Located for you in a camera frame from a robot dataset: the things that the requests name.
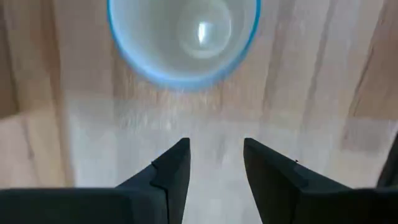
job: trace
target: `white cup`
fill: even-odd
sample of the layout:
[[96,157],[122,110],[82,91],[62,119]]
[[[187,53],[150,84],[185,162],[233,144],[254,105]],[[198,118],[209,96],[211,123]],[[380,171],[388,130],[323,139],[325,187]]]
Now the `white cup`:
[[150,81],[199,89],[230,74],[257,30],[261,0],[108,0],[124,58]]

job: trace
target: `cup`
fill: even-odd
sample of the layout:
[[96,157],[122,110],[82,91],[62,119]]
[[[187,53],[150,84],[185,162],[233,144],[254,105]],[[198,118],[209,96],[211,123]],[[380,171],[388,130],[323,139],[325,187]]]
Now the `cup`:
[[151,82],[197,90],[228,76],[255,36],[261,0],[108,0],[113,37]]

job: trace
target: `light wood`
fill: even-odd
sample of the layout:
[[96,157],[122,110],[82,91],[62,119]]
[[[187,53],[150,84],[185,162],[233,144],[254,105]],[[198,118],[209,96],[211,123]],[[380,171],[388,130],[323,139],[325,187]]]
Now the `light wood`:
[[39,186],[67,184],[54,106],[59,75],[50,0],[5,0],[4,18],[17,100]]
[[3,2],[0,1],[0,119],[17,113],[14,84],[12,82],[11,61],[4,22]]
[[0,121],[0,188],[38,187],[33,152],[24,129],[24,117]]
[[[190,137],[185,223],[259,223],[245,137],[342,184],[373,187],[398,130],[397,7],[262,0],[242,64],[187,93],[156,87],[124,61],[106,0],[5,0],[22,111],[8,125],[25,134],[16,155],[1,138],[0,152],[24,163],[27,185],[110,187]],[[0,174],[2,185],[25,183]]]

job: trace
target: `wooden surface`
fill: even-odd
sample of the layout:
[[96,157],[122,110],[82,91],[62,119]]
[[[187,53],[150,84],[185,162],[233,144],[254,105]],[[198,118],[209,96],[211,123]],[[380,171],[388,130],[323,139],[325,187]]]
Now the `wooden surface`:
[[15,89],[12,82],[7,29],[4,22],[3,3],[0,1],[0,119],[17,112]]
[[26,179],[3,177],[15,164],[2,164],[2,186],[115,186],[190,137],[184,222],[259,223],[245,137],[369,187],[398,130],[394,0],[262,1],[248,57],[198,93],[137,75],[114,46],[105,0],[3,1],[21,110],[6,121],[25,140],[0,127],[0,152]]
[[[12,70],[18,114],[4,118],[2,139],[10,148],[6,153],[16,150],[21,161],[31,164],[30,172],[35,185],[43,187],[66,186],[64,161],[60,150],[60,138],[57,118],[56,76],[59,76],[59,62],[53,10],[51,1],[3,0],[2,12],[9,47],[9,67]],[[20,162],[7,161],[15,167]]]

